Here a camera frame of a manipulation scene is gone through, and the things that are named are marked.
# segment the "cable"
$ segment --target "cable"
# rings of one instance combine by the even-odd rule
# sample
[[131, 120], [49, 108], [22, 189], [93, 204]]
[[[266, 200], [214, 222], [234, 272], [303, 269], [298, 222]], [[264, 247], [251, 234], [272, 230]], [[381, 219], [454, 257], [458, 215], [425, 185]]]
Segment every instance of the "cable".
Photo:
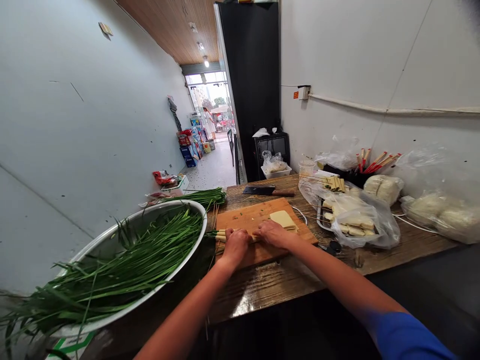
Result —
[[383, 115], [421, 115], [421, 116], [438, 116], [438, 115], [475, 115], [480, 114], [480, 107], [458, 107], [458, 108], [414, 108], [414, 109], [391, 109], [374, 107], [370, 105], [364, 105], [357, 102], [338, 100], [332, 97], [315, 95], [310, 92], [308, 94], [310, 98], [322, 100], [327, 103], [341, 105], [347, 108], [357, 109], [374, 114]]
[[293, 207], [293, 206], [292, 206], [291, 208], [294, 209], [294, 210], [297, 210], [297, 211], [303, 216], [303, 218], [305, 219], [305, 225], [308, 225], [308, 224], [309, 224], [309, 221], [307, 220], [307, 217], [304, 215], [303, 212], [301, 212], [301, 211], [300, 211], [299, 209], [297, 209], [296, 207]]
[[438, 234], [438, 232], [436, 232], [436, 231], [428, 230], [428, 229], [426, 229], [426, 228], [423, 228], [423, 227], [414, 225], [414, 224], [412, 224], [411, 222], [408, 222], [407, 220], [404, 220], [404, 219], [402, 219], [402, 218], [400, 217], [400, 216], [405, 216], [405, 214], [403, 214], [403, 215], [393, 215], [393, 216], [396, 217], [396, 218], [399, 219], [399, 220], [402, 220], [404, 223], [407, 223], [407, 224], [413, 226], [414, 228], [417, 228], [417, 229], [426, 231], [426, 232], [428, 232], [428, 233]]

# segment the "hand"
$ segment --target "hand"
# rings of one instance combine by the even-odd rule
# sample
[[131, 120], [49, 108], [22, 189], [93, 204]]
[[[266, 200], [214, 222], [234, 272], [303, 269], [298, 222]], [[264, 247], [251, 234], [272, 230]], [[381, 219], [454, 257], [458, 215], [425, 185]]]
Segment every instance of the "hand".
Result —
[[245, 229], [234, 231], [232, 228], [225, 230], [225, 236], [225, 250], [223, 251], [223, 256], [220, 260], [228, 263], [233, 272], [240, 265], [247, 253], [252, 237]]
[[267, 220], [258, 225], [258, 230], [253, 235], [260, 236], [266, 243], [280, 249], [288, 250], [288, 243], [295, 234], [285, 230], [282, 225], [273, 220]]

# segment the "tiled floor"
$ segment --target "tiled floor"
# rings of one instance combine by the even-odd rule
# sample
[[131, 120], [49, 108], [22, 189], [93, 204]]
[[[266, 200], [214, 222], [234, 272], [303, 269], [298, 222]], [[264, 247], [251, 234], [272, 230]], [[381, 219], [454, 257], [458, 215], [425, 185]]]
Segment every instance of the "tiled floor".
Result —
[[215, 141], [215, 150], [203, 155], [195, 167], [184, 167], [181, 171], [190, 181], [189, 190], [208, 190], [237, 184], [235, 168], [227, 138]]

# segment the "cleaver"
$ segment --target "cleaver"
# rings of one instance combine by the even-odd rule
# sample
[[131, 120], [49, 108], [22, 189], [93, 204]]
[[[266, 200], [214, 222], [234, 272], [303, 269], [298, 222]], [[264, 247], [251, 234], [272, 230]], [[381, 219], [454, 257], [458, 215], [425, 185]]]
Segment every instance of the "cleaver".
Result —
[[242, 194], [271, 195], [271, 196], [295, 196], [293, 190], [275, 190], [275, 185], [250, 185], [245, 187]]

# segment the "blue box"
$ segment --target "blue box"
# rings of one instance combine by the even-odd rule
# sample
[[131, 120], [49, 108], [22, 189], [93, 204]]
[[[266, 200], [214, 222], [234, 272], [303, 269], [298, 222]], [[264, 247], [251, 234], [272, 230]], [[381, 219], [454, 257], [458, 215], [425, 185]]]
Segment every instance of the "blue box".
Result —
[[188, 168], [193, 168], [196, 167], [198, 164], [198, 161], [195, 160], [194, 158], [191, 159], [185, 159], [185, 164]]
[[197, 155], [197, 151], [193, 145], [190, 146], [180, 146], [181, 154], [185, 160], [193, 159], [194, 155]]

